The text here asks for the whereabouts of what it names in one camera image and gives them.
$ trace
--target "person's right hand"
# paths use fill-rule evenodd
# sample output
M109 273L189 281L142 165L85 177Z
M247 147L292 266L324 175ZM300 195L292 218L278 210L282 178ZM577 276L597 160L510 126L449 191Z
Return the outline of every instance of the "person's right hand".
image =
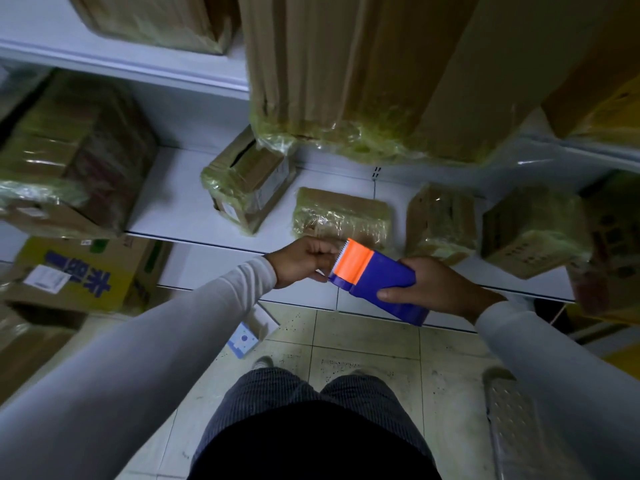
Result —
M388 303L411 303L466 318L472 324L489 306L505 297L485 290L429 257L400 259L415 271L416 283L408 288L386 288L378 291L378 299Z

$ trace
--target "person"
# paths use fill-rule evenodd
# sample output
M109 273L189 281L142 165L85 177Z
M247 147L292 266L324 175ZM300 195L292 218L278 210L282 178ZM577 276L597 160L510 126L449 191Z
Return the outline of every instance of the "person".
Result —
M0 413L0 478L116 477L257 300L304 278L325 282L337 253L331 242L303 237L94 340ZM380 299L466 318L596 477L638 478L640 382L438 261L403 262L416 284L380 290ZM224 396L189 478L224 468L235 475L401 468L439 478L427 444L382 380L348 374L316 392L268 360Z

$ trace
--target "striped pants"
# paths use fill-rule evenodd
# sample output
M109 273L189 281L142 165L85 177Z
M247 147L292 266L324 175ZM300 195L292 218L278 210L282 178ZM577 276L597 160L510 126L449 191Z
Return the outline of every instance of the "striped pants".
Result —
M322 391L316 392L308 382L291 372L267 367L247 372L227 391L204 431L191 464L224 428L250 416L304 401L329 401L354 411L433 460L420 431L382 380L349 374L332 380Z

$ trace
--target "sleeve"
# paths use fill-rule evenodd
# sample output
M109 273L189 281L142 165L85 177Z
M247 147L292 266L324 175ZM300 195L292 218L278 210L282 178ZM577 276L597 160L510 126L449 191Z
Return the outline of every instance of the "sleeve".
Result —
M596 478L637 477L640 381L508 301L476 329Z
M0 478L113 480L275 283L259 257L93 341L0 412Z

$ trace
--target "person's left hand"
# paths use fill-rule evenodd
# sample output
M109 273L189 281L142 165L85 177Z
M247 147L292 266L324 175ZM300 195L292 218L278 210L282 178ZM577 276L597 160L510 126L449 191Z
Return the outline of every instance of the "person's left hand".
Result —
M338 254L340 249L334 243L304 236L264 257L276 272L276 288L284 288L304 278L325 283Z

